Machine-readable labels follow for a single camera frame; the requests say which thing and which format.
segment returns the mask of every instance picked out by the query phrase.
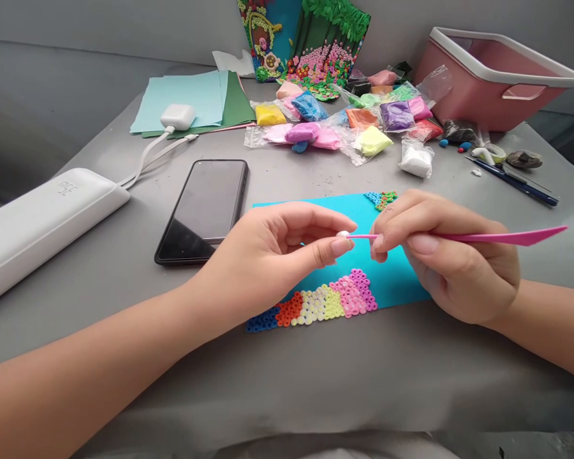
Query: smartphone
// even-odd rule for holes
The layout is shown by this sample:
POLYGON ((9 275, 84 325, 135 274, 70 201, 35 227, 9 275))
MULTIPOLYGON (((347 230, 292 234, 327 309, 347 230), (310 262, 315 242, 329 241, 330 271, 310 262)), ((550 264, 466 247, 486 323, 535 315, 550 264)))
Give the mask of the smartphone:
POLYGON ((161 237, 159 265, 205 263, 240 218, 249 167, 240 159, 193 163, 161 237))

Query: pink plastic container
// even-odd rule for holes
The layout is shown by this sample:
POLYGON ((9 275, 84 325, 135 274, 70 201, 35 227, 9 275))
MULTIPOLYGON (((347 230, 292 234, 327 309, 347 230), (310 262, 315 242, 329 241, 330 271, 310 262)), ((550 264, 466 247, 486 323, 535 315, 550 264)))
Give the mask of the pink plastic container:
POLYGON ((415 84, 443 64, 453 89, 432 109, 442 123, 466 120, 506 132, 574 87, 573 70, 504 35, 435 27, 415 84))

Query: hand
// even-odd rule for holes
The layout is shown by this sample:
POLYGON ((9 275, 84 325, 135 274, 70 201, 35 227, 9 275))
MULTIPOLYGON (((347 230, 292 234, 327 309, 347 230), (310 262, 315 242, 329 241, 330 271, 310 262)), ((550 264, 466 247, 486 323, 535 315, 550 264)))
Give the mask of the hand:
POLYGON ((438 305, 467 323, 484 324, 513 303, 520 270, 513 245, 451 241, 427 233, 507 233, 504 225, 436 194, 409 190, 372 225, 371 256, 380 263, 402 245, 419 281, 438 305))
POLYGON ((313 270, 334 264, 354 247, 336 233, 356 228, 345 215, 310 203, 258 207, 190 282, 231 328, 273 307, 313 270))

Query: blue pen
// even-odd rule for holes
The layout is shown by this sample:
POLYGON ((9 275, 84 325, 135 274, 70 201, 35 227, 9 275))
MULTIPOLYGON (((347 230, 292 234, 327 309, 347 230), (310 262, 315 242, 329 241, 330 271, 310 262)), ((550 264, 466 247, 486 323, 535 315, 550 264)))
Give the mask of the blue pen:
POLYGON ((483 161, 481 161, 479 159, 475 159, 475 158, 472 158, 470 156, 466 156, 466 158, 468 158, 470 161, 473 161, 474 163, 478 164, 483 169, 491 172, 496 177, 505 181, 507 184, 512 185, 514 188, 522 191, 525 194, 530 195, 532 198, 535 198, 544 204, 550 205, 552 207, 555 207, 557 204, 559 204, 558 199, 553 198, 551 195, 546 194, 537 188, 534 188, 533 186, 529 185, 526 180, 524 180, 520 177, 517 177, 514 174, 503 171, 503 170, 501 170, 495 166, 489 166, 487 163, 484 163, 483 161))

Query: clay artwork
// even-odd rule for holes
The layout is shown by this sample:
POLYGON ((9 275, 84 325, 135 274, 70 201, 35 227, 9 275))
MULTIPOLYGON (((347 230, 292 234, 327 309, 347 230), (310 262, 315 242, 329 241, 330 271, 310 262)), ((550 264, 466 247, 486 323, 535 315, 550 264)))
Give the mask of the clay artwork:
POLYGON ((290 81, 319 100, 338 97, 364 44, 370 15, 348 0, 237 0, 255 75, 290 81))

